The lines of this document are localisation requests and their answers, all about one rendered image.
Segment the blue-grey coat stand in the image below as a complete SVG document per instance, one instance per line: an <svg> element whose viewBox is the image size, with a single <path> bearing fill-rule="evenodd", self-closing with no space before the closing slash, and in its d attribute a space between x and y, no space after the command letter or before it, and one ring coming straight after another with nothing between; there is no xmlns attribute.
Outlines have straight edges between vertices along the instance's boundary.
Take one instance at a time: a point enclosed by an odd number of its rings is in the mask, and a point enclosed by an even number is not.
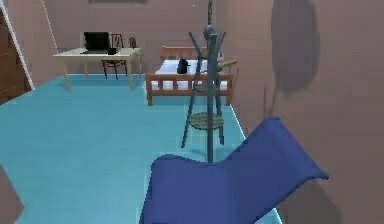
<svg viewBox="0 0 384 224"><path fill-rule="evenodd" d="M213 131L219 130L220 143L224 144L224 120L222 118L221 97L220 97L220 74L219 70L231 63L218 63L218 53L226 36L225 32L217 33L212 24L212 2L208 0L207 6L207 26L203 30L203 36L207 43L206 52L196 41L192 33L189 36L197 51L197 65L193 76L192 90L189 100L188 113L185 121L181 147L184 148L188 136L188 130L193 127L197 130L207 132L207 162L212 163L213 154ZM193 106L197 93L206 95L206 111L194 113Z"/></svg>

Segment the brown wooden bed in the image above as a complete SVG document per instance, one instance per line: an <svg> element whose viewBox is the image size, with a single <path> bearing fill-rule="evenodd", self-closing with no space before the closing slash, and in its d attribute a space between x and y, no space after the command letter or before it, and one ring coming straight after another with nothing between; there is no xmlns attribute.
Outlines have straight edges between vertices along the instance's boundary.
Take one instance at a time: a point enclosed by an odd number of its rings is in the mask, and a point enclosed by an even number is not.
<svg viewBox="0 0 384 224"><path fill-rule="evenodd" d="M194 84L205 84L207 77L207 61L201 65L201 76L194 81L197 67L197 52L194 47L162 46L160 59L161 67L155 73L145 74L145 90L149 106L154 104L154 97L189 96ZM179 61L188 62L187 72L179 74L177 71Z"/></svg>

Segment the black bag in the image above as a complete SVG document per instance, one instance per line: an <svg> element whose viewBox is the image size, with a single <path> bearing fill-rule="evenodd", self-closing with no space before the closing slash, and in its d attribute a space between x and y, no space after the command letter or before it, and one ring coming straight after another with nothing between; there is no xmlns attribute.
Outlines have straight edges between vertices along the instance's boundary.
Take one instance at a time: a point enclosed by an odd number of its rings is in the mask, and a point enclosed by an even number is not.
<svg viewBox="0 0 384 224"><path fill-rule="evenodd" d="M178 74L186 74L188 72L189 62L186 59L180 59L177 66Z"/></svg>

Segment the blue lounge chair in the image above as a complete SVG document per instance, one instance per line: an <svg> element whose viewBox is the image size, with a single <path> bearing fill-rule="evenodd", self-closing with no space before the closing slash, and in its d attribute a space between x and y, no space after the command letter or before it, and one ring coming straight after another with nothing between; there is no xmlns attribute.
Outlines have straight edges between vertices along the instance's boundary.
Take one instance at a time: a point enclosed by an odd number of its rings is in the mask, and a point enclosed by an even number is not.
<svg viewBox="0 0 384 224"><path fill-rule="evenodd" d="M266 118L219 162L155 159L139 224L254 224L317 178L329 175L280 118Z"/></svg>

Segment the dark wooden chair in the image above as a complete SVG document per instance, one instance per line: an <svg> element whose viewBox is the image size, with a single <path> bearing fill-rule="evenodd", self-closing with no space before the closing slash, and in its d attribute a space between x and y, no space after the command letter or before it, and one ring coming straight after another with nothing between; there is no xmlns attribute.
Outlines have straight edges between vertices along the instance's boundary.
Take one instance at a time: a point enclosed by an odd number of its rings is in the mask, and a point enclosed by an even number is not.
<svg viewBox="0 0 384 224"><path fill-rule="evenodd" d="M111 34L111 47L120 50L124 47L123 36L119 33ZM128 75L127 62L125 60L102 60L105 78L108 78L107 69L113 68L115 71L115 78L118 78L118 67L123 66L125 75Z"/></svg>

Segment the cream wooden table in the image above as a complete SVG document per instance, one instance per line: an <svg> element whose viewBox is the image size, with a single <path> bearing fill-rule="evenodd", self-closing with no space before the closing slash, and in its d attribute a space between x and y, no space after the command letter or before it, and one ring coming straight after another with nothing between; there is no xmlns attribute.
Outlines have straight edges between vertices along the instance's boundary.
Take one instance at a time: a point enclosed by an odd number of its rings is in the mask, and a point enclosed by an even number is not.
<svg viewBox="0 0 384 224"><path fill-rule="evenodd" d="M63 77L65 80L65 87L67 90L71 89L67 64L71 61L81 62L84 65L85 76L88 76L87 63L90 61L101 61L101 60L125 60L127 65L127 75L129 80L130 88L133 88L132 78L132 58L137 56L141 58L141 48L121 48L114 55L108 53L86 53L85 48L76 48L69 51L54 54L53 57L57 59L60 68L63 71Z"/></svg>

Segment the black laptop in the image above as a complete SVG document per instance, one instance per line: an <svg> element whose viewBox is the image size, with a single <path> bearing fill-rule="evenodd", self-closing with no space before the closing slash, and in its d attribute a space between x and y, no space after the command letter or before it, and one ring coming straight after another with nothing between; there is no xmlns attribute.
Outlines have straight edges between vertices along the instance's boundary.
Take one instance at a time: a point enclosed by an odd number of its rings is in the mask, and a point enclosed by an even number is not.
<svg viewBox="0 0 384 224"><path fill-rule="evenodd" d="M107 53L110 50L108 32L85 32L84 41L87 53Z"/></svg>

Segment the brown wooden door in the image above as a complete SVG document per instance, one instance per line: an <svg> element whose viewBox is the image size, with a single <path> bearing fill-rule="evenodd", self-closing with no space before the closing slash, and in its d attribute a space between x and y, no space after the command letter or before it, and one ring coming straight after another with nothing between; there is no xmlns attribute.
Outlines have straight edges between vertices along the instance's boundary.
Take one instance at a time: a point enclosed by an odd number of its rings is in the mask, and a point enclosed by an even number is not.
<svg viewBox="0 0 384 224"><path fill-rule="evenodd" d="M7 10L0 4L0 105L34 89Z"/></svg>

